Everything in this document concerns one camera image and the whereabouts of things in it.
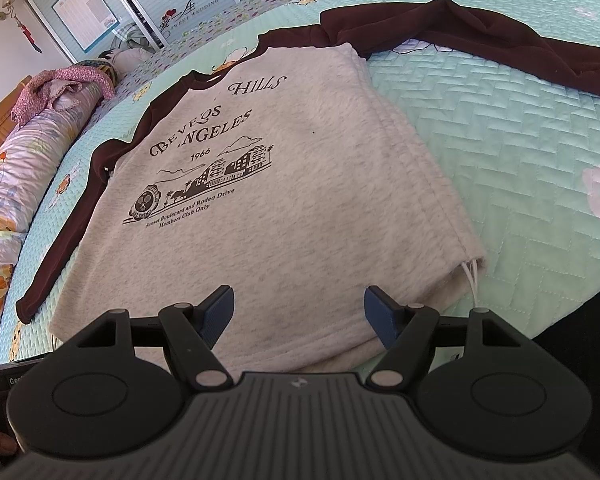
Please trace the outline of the floral rolled quilt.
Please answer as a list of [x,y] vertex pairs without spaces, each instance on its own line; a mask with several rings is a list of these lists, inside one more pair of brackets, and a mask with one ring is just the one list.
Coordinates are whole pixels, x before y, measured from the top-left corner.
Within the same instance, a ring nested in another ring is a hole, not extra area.
[[66,91],[0,146],[0,325],[12,274],[60,162],[102,98],[97,84]]

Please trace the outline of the teal bee-pattern bedspread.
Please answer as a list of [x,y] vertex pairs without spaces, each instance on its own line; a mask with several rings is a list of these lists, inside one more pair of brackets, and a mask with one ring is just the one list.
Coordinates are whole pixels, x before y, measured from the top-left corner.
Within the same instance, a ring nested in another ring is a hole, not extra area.
[[[24,240],[0,327],[0,364],[52,350],[56,302],[30,324],[15,305],[86,185],[91,154],[129,139],[149,102],[208,73],[261,32],[314,23],[335,6],[430,0],[247,0],[154,55],[102,103],[62,161]],[[600,47],[600,0],[453,0],[538,34]],[[486,248],[479,301],[535,336],[600,291],[600,98],[426,44],[375,54],[374,87],[400,106],[460,193]]]

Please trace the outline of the red hanging wall ornament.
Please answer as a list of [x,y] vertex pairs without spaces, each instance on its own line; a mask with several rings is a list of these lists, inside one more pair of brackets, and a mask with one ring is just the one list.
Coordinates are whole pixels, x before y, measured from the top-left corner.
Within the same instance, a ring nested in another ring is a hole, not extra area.
[[38,44],[35,42],[30,30],[27,28],[27,26],[25,24],[23,24],[22,21],[20,21],[20,19],[18,18],[17,15],[14,16],[14,20],[18,26],[18,28],[20,29],[20,32],[23,33],[23,36],[25,36],[28,40],[28,43],[30,44],[30,46],[32,47],[33,50],[35,50],[35,52],[38,52],[39,54],[42,54],[43,51],[42,49],[38,46]]

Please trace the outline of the grey and maroon sweatshirt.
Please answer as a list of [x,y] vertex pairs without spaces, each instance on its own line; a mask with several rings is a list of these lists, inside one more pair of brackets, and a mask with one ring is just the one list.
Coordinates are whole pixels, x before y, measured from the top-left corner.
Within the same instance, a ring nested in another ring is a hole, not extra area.
[[600,48],[452,0],[347,6],[271,30],[234,65],[157,96],[130,142],[96,148],[20,321],[55,284],[50,332],[63,341],[108,310],[153,316],[225,284],[236,307],[216,354],[230,374],[346,370],[380,349],[366,287],[438,310],[472,292],[486,251],[367,71],[411,39],[600,96]]

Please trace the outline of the pink crumpled garment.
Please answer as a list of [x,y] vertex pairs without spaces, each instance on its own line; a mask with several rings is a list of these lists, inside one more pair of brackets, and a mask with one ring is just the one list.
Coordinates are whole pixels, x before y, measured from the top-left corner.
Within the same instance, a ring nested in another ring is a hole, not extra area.
[[80,92],[86,84],[96,84],[102,96],[111,99],[117,84],[117,74],[109,68],[84,64],[43,70],[24,85],[10,110],[10,119],[18,127],[23,127],[43,110],[52,110],[64,93]]

